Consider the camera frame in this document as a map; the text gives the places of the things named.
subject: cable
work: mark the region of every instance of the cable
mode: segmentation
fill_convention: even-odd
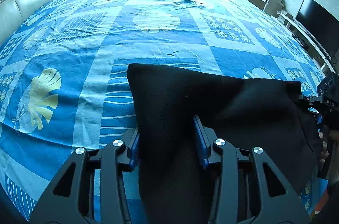
[[[337,58],[335,57],[335,56],[333,56],[335,59],[336,59],[336,62],[335,63],[333,63],[333,62],[331,62],[331,60],[332,59],[328,59],[328,58],[323,58],[323,57],[314,57],[314,58],[322,58],[323,60],[328,60],[331,64],[337,64],[338,63],[338,60],[337,60]]]

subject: finger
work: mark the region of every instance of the finger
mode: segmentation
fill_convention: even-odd
[[[339,141],[339,130],[331,130],[329,132],[329,136],[335,140],[335,141]]]
[[[320,154],[320,159],[326,159],[328,157],[328,151],[322,151]]]
[[[323,144],[322,144],[322,150],[323,151],[326,151],[327,150],[327,143],[325,141],[323,141]]]

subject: black handle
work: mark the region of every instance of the black handle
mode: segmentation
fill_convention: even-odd
[[[117,157],[125,150],[125,142],[114,141],[102,151],[100,173],[101,223],[130,224],[122,172]]]
[[[216,209],[211,210],[209,223],[236,224],[238,219],[238,158],[236,149],[232,144],[217,139],[213,148],[218,152],[221,159],[220,181],[217,180],[215,192],[217,196]]]
[[[86,217],[89,194],[87,202],[79,203],[82,189],[89,189],[89,173],[85,167],[88,158],[85,148],[72,153],[38,200],[29,219],[31,224],[100,224]]]
[[[257,173],[261,210],[251,224],[308,224],[310,217],[289,181],[265,151],[261,149],[255,152],[256,149],[252,149],[251,157]],[[285,194],[270,196],[264,168],[272,170],[284,188]]]

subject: circle pattern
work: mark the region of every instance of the circle pattern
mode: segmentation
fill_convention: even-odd
[[[6,76],[6,77],[3,79],[1,86],[4,86],[4,85],[5,85],[5,83],[7,82],[7,79],[8,79],[8,76]]]
[[[299,70],[299,75],[301,78],[305,79],[304,74]]]
[[[301,82],[301,86],[307,91],[307,86],[305,85],[305,82]]]
[[[310,194],[311,190],[312,190],[311,189],[311,182],[308,181],[306,186],[305,186],[305,197],[307,197]]]
[[[227,34],[224,33],[223,31],[216,30],[216,33],[217,33],[220,37],[227,37]]]
[[[297,70],[294,70],[294,74],[296,75],[296,77],[300,78],[299,72]]]
[[[0,96],[0,102],[2,102],[4,100],[6,96],[6,90],[4,90],[2,93],[1,93],[1,96]]]
[[[228,27],[226,24],[222,24],[221,25],[224,29],[231,31],[232,29],[230,27]]]
[[[211,21],[210,21],[210,25],[211,25],[212,27],[214,27],[214,28],[220,28],[220,26],[217,25],[215,22],[211,22]]]
[[[312,90],[310,85],[308,83],[305,83],[305,87],[308,89],[308,90]]]
[[[294,73],[291,70],[289,70],[289,75],[293,80],[296,79],[296,76],[294,75]]]
[[[311,205],[311,199],[307,199],[307,201],[305,203],[305,209],[308,210],[310,205]]]
[[[250,42],[250,39],[244,35],[240,35],[240,38],[245,42]]]
[[[7,80],[6,86],[8,86],[13,80],[13,75],[9,77],[9,79]]]
[[[239,37],[236,34],[234,34],[234,33],[229,33],[229,35],[230,35],[231,38],[233,38],[235,40],[239,39]]]
[[[240,28],[238,28],[238,27],[233,27],[233,29],[234,29],[235,31],[237,31],[238,33],[242,33],[242,30],[241,30]]]

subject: human hand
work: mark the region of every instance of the human hand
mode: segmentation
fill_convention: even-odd
[[[324,138],[324,134],[322,132],[319,132],[319,137],[322,140]],[[328,157],[328,151],[327,151],[327,143],[323,141],[322,145],[322,151],[318,158],[319,165],[323,165],[325,163],[325,159]]]

